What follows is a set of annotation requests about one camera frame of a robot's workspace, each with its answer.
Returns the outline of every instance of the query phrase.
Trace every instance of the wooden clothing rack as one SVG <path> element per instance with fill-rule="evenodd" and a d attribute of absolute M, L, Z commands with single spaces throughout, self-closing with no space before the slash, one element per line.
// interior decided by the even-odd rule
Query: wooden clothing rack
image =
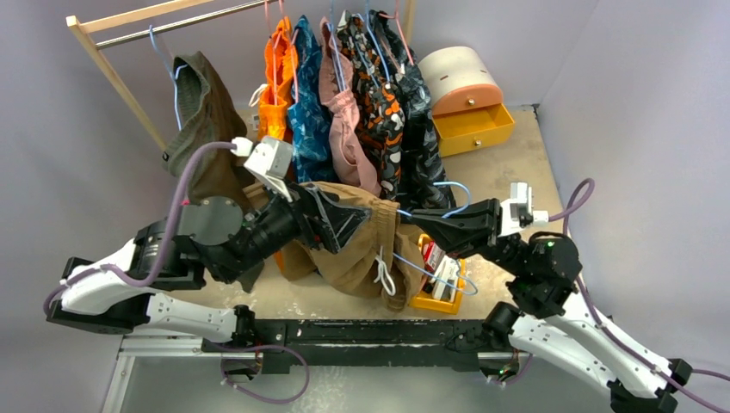
<path fill-rule="evenodd" d="M 158 15 L 164 15 L 166 13 L 186 9 L 188 7 L 194 7 L 199 4 L 210 3 L 212 1 L 213 0 L 172 0 L 166 3 L 160 3 L 153 6 L 144 7 L 143 9 L 136 9 L 118 15 L 103 17 L 101 19 L 86 23 L 81 23 L 75 15 L 70 15 L 66 17 L 66 25 L 68 25 L 68 28 L 71 30 L 74 36 L 76 36 L 76 39 L 79 43 L 81 43 L 81 46 L 84 47 L 84 50 L 86 50 L 91 59 L 94 60 L 94 63 L 96 63 L 96 66 L 99 67 L 99 70 L 102 71 L 104 76 L 107 77 L 112 86 L 114 86 L 114 89 L 117 91 L 117 93 L 119 93 L 119 96 L 121 96 L 122 100 L 124 100 L 127 106 L 132 110 L 134 115 L 137 116 L 137 119 L 139 119 L 139 122 L 142 123 L 142 126 L 144 126 L 147 132 L 150 133 L 152 139 L 159 146 L 160 150 L 164 150 L 166 146 L 162 135 L 155 127 L 150 117 L 147 116 L 145 110 L 139 105 L 139 102 L 137 102 L 137 99 L 134 97 L 132 92 L 124 84 L 124 81 L 121 80 L 119 73 L 117 73 L 117 71 L 102 53 L 103 49 L 109 47 L 121 45 L 139 39 L 146 39 L 149 37 L 150 31 L 143 30 L 140 32 L 120 36 L 114 39 L 100 41 L 98 43 L 91 39 L 91 34 L 110 28 L 117 28 L 128 23 L 138 22 L 144 19 L 150 19 L 153 17 L 157 17 Z M 204 15 L 198 15 L 196 17 L 181 20 L 179 22 L 158 26 L 153 28 L 152 32 L 154 34 L 169 32 L 177 28 L 184 28 L 196 23 L 206 22 L 208 20 L 222 17 L 224 15 L 231 15 L 233 13 L 238 13 L 239 11 L 253 9 L 255 7 L 262 6 L 264 3 L 273 3 L 275 1 L 276 0 L 256 0 L 250 3 L 240 4 L 238 6 L 233 6 L 228 9 L 222 9 L 214 11 L 212 13 L 206 13 Z M 416 0 L 405 1 L 403 30 L 404 36 L 409 43 L 411 42 L 413 18 L 415 17 L 416 11 L 415 3 Z"/>

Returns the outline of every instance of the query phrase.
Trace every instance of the drawer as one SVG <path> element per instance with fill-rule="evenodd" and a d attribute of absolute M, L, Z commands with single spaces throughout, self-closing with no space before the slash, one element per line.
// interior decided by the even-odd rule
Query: drawer
<path fill-rule="evenodd" d="M 504 104 L 434 116 L 442 157 L 504 143 L 515 120 Z"/>

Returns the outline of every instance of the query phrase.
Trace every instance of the grey wall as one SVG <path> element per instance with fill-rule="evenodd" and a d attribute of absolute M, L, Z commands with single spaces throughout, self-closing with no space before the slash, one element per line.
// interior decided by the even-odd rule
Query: grey wall
<path fill-rule="evenodd" d="M 0 400 L 8 412 L 93 412 L 119 337 L 45 322 L 69 256 L 117 250 L 164 215 L 159 150 L 65 27 L 141 1 L 3 2 L 0 14 Z M 108 53 L 171 133 L 171 86 L 148 44 Z"/>
<path fill-rule="evenodd" d="M 157 0 L 146 0 L 149 4 Z M 201 12 L 242 3 L 216 0 L 189 10 L 161 16 L 164 24 Z M 548 91 L 597 0 L 417 0 L 413 49 L 419 56 L 447 46 L 470 46 L 485 60 L 504 90 L 509 105 L 537 103 Z M 287 15 L 294 21 L 305 14 L 319 26 L 329 15 L 327 0 L 289 0 Z M 371 8 L 394 10 L 393 0 L 373 0 Z M 363 0 L 337 0 L 336 18 L 342 10 L 365 10 Z M 271 9 L 272 25 L 279 19 Z M 241 108 L 264 82 L 263 48 L 269 37 L 263 8 L 253 9 L 193 27 L 163 34 L 173 53 L 202 50 Z"/>
<path fill-rule="evenodd" d="M 730 3 L 603 0 L 539 119 L 596 302 L 666 356 L 730 373 Z M 691 388 L 730 409 L 727 384 Z M 683 399 L 682 412 L 704 412 Z"/>

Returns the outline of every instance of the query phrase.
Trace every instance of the brown garment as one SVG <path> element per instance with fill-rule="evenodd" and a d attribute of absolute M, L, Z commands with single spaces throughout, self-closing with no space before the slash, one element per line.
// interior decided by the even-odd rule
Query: brown garment
<path fill-rule="evenodd" d="M 210 62 L 201 53 L 178 56 L 175 69 L 177 102 L 182 130 L 168 144 L 163 154 L 164 168 L 180 176 L 198 148 L 209 142 L 230 142 L 246 136 L 246 124 L 236 113 L 233 100 Z M 194 203 L 209 196 L 222 195 L 236 201 L 244 210 L 251 204 L 241 188 L 251 185 L 254 177 L 235 164 L 230 151 L 212 151 L 203 156 L 188 185 Z"/>
<path fill-rule="evenodd" d="M 423 273 L 393 257 L 393 252 L 410 262 L 424 267 L 424 259 L 418 249 L 418 237 L 422 233 L 415 225 L 400 223 L 396 209 L 399 204 L 380 200 L 360 188 L 329 182 L 315 182 L 325 192 L 336 194 L 339 202 L 372 210 L 370 220 L 364 223 L 339 254 L 326 250 L 310 250 L 298 241 L 289 243 L 281 251 L 284 260 L 282 274 L 287 280 L 300 280 L 318 269 L 322 277 L 338 291 L 356 297 L 381 297 L 391 311 L 401 311 L 418 292 Z M 266 203 L 266 194 L 257 184 L 245 189 L 254 207 Z M 383 246 L 383 261 L 396 286 L 394 296 L 389 296 L 380 283 L 375 256 Z"/>

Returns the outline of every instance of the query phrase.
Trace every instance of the hanging shirt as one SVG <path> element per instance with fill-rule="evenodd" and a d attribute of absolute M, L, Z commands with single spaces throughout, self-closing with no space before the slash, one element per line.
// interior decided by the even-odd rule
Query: hanging shirt
<path fill-rule="evenodd" d="M 330 129 L 330 148 L 332 150 L 332 165 L 340 181 L 365 189 L 373 195 L 380 195 L 380 184 L 375 167 L 368 161 L 360 142 L 355 135 L 355 127 L 360 120 L 355 97 L 352 94 L 352 64 L 339 53 L 339 62 L 342 65 L 344 82 L 347 89 L 340 91 L 335 75 L 335 63 L 332 59 L 335 53 L 330 49 L 330 30 L 328 21 L 322 19 L 320 23 L 322 38 L 322 65 L 319 69 L 319 99 L 328 107 L 332 114 Z"/>
<path fill-rule="evenodd" d="M 287 110 L 289 128 L 294 136 L 294 175 L 296 181 L 339 182 L 332 166 L 329 111 L 319 104 L 319 67 L 322 50 L 305 16 L 294 27 L 294 46 L 299 57 L 298 87 L 292 88 L 294 104 Z"/>
<path fill-rule="evenodd" d="M 406 46 L 400 35 L 391 30 L 386 17 L 370 11 L 373 31 L 380 43 L 385 60 L 398 85 L 396 95 L 403 107 L 405 128 L 398 201 L 407 211 L 419 208 L 447 209 L 456 207 L 451 187 L 435 186 L 447 181 L 441 154 L 438 151 L 436 128 L 431 117 L 431 95 L 417 65 L 408 60 Z M 409 49 L 414 63 L 416 54 Z"/>
<path fill-rule="evenodd" d="M 268 85 L 263 90 L 258 105 L 259 140 L 268 135 L 292 143 L 292 132 L 287 128 L 287 109 L 294 102 L 292 82 L 294 69 L 299 62 L 296 49 L 290 41 L 291 33 L 291 22 L 288 17 L 284 17 L 266 42 L 266 49 L 263 52 Z"/>
<path fill-rule="evenodd" d="M 394 86 L 380 70 L 380 57 L 368 39 L 363 21 L 345 12 L 337 26 L 337 37 L 342 41 L 343 54 L 353 62 L 356 75 L 353 90 L 361 117 L 357 137 L 378 170 L 380 197 L 396 200 L 401 177 L 403 110 L 395 97 Z"/>

